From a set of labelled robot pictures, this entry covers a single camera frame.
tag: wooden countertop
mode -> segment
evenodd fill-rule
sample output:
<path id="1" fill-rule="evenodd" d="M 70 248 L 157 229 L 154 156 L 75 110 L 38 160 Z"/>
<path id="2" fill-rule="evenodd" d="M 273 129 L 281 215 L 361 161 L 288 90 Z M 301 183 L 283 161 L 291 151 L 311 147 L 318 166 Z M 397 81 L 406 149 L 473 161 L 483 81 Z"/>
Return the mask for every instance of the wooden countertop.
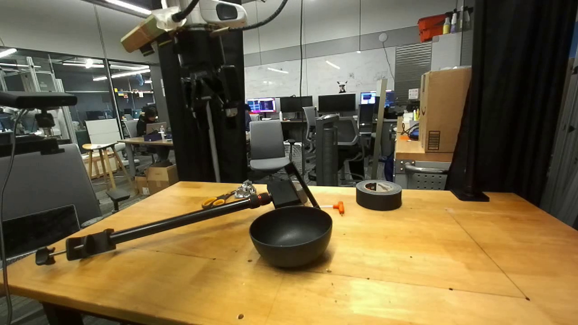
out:
<path id="1" fill-rule="evenodd" d="M 395 159 L 451 163 L 454 153 L 425 152 L 420 141 L 410 140 L 405 134 L 401 135 L 401 120 L 401 117 L 398 118 L 397 139 L 395 141 Z"/>
<path id="2" fill-rule="evenodd" d="M 119 142 L 130 143 L 131 145 L 146 145 L 146 146 L 173 146 L 172 140 L 158 140 L 158 141 L 145 141 L 144 137 L 139 136 L 137 138 L 128 138 L 123 140 L 118 140 Z"/>
<path id="3" fill-rule="evenodd" d="M 78 235 L 197 210 L 236 186 L 180 182 Z M 269 205 L 82 261 L 38 267 L 29 256 L 9 266 L 10 287 L 142 324 L 576 324 L 578 232 L 520 197 L 404 190 L 400 209 L 377 212 L 355 203 L 355 189 L 311 190 L 346 213 L 327 210 L 331 242 L 308 268 L 273 268 L 256 252 L 249 225 Z"/>

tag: black bowl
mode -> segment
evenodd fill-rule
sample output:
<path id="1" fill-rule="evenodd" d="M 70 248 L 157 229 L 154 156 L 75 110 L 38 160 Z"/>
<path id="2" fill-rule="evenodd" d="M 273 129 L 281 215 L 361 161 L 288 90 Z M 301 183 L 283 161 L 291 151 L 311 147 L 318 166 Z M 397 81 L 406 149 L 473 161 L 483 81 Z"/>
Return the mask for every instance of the black bowl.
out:
<path id="1" fill-rule="evenodd" d="M 300 267 L 325 252 L 332 225 L 327 212 L 308 206 L 287 206 L 255 219 L 249 234 L 268 263 L 276 267 Z"/>

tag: black stand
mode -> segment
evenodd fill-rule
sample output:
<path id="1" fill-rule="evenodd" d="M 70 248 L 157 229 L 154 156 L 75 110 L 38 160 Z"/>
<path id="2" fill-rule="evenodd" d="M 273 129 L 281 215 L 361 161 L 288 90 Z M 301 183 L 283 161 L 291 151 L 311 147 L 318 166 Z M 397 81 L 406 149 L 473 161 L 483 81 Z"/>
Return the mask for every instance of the black stand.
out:
<path id="1" fill-rule="evenodd" d="M 483 97 L 484 53 L 486 49 L 486 3 L 484 0 L 476 0 L 474 24 L 472 81 L 468 96 L 468 155 L 466 157 L 464 186 L 461 189 L 450 190 L 461 201 L 489 202 L 490 198 L 482 193 L 476 184 L 476 155 L 480 137 L 480 108 Z"/>

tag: black pole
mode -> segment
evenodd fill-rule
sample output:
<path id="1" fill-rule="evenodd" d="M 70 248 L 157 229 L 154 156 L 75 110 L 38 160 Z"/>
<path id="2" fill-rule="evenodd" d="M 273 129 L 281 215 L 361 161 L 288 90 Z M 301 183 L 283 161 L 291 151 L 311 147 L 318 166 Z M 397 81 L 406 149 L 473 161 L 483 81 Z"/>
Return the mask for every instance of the black pole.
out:
<path id="1" fill-rule="evenodd" d="M 490 199 L 480 191 L 476 184 L 477 147 L 480 138 L 480 109 L 484 87 L 484 57 L 486 53 L 486 0 L 476 0 L 476 15 L 473 27 L 472 81 L 469 89 L 468 109 L 468 149 L 464 185 L 451 189 L 461 201 L 488 202 Z"/>
<path id="2" fill-rule="evenodd" d="M 136 238 L 157 234 L 166 230 L 226 215 L 227 213 L 237 212 L 248 208 L 258 208 L 261 205 L 269 204 L 270 201 L 271 200 L 269 195 L 267 194 L 252 195 L 251 197 L 244 200 L 224 204 L 207 210 L 200 210 L 169 219 L 144 224 L 142 226 L 116 231 L 110 235 L 110 242 L 113 244 L 118 244 L 131 241 Z"/>

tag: orange handle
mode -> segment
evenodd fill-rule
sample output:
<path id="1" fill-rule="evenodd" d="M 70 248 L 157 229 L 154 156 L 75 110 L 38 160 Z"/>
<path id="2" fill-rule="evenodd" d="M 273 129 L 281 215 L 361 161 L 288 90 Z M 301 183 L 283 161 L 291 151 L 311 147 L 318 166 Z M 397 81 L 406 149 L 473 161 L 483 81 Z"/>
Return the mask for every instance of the orange handle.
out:
<path id="1" fill-rule="evenodd" d="M 345 213 L 345 206 L 343 206 L 343 201 L 339 201 L 337 204 L 333 204 L 333 208 L 337 209 L 340 215 Z"/>

